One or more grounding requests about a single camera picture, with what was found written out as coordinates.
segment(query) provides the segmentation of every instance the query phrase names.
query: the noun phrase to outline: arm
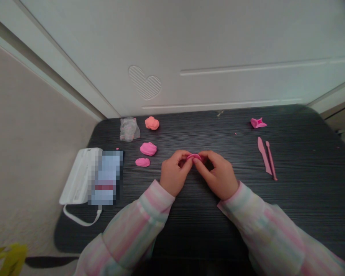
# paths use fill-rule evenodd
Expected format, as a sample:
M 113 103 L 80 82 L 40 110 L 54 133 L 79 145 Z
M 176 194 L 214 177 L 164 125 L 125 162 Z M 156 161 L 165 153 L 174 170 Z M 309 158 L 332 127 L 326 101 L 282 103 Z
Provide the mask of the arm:
M 188 155 L 177 151 L 163 162 L 161 184 L 154 180 L 138 200 L 118 212 L 103 234 L 83 250 L 74 276 L 130 275 L 152 253 L 153 242 L 192 167 L 192 160 L 185 162 Z
M 238 182 L 231 164 L 212 151 L 199 155 L 214 165 L 208 171 L 194 159 L 197 170 L 221 198 L 218 208 L 236 225 L 261 275 L 345 275 L 345 262 L 297 227 L 278 207 L 265 203 Z

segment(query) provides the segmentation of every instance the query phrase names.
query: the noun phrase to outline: hand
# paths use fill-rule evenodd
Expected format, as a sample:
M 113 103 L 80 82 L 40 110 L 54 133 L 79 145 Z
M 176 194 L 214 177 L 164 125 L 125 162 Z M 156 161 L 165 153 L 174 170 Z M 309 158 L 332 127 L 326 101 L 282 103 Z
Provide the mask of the hand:
M 186 161 L 189 155 L 191 155 L 189 151 L 178 150 L 162 162 L 160 185 L 173 197 L 180 193 L 192 168 L 192 158 Z
M 230 162 L 213 151 L 201 151 L 198 155 L 202 157 L 203 161 L 209 159 L 215 167 L 209 171 L 197 158 L 193 160 L 197 170 L 206 180 L 212 192 L 221 200 L 231 198 L 238 190 L 239 184 Z

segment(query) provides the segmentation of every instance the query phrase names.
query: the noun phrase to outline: clear plastic bag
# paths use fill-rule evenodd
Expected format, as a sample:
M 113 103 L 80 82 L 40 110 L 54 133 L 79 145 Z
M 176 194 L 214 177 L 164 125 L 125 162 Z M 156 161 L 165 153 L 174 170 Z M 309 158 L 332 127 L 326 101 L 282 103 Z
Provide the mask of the clear plastic bag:
M 141 132 L 137 125 L 137 119 L 133 117 L 127 117 L 120 119 L 120 140 L 126 142 L 132 142 L 133 139 L 138 139 L 141 136 Z

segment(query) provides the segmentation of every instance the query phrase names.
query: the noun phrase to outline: white door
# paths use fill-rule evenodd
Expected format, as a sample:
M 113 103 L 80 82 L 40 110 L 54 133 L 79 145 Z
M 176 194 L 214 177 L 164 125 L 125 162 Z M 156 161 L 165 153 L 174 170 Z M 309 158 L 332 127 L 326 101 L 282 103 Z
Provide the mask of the white door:
M 307 104 L 345 82 L 343 0 L 21 0 L 121 116 Z

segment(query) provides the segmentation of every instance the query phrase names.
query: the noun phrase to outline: heart emblem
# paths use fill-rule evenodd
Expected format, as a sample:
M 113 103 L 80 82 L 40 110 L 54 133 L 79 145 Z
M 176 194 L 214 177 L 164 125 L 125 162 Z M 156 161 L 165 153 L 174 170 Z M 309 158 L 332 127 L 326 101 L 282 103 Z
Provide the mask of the heart emblem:
M 151 100 L 161 92 L 160 79 L 156 76 L 145 78 L 143 70 L 138 66 L 130 66 L 128 74 L 143 99 Z

